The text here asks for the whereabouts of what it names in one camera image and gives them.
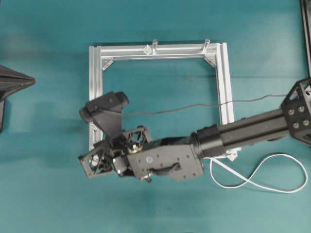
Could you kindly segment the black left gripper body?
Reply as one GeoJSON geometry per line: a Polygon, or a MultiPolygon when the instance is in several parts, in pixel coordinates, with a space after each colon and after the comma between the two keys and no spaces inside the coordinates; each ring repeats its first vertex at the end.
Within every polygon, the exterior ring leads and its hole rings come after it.
{"type": "Polygon", "coordinates": [[[4,125],[4,111],[6,98],[18,91],[26,89],[36,83],[35,78],[13,69],[0,66],[0,132],[4,125]]]}

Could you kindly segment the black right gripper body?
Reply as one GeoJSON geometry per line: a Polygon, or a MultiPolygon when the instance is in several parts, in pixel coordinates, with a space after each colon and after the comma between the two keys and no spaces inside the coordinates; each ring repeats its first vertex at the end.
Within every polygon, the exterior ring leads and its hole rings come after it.
{"type": "Polygon", "coordinates": [[[151,175],[184,181],[205,173],[195,134],[152,140],[148,129],[142,126],[95,143],[78,160],[89,179],[115,172],[120,178],[147,182],[151,175]]]}

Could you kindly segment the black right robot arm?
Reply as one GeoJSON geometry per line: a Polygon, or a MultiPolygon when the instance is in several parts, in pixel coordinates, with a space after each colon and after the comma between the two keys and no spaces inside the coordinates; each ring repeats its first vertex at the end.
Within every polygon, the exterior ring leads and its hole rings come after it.
{"type": "Polygon", "coordinates": [[[213,159],[228,150],[290,135],[311,143],[311,81],[297,81],[279,109],[225,125],[205,127],[190,136],[152,140],[146,127],[124,131],[122,109],[129,100],[123,92],[109,92],[89,101],[80,110],[81,118],[106,134],[93,150],[79,157],[88,178],[116,172],[120,177],[150,180],[170,176],[177,181],[204,174],[204,159],[213,159]]]}

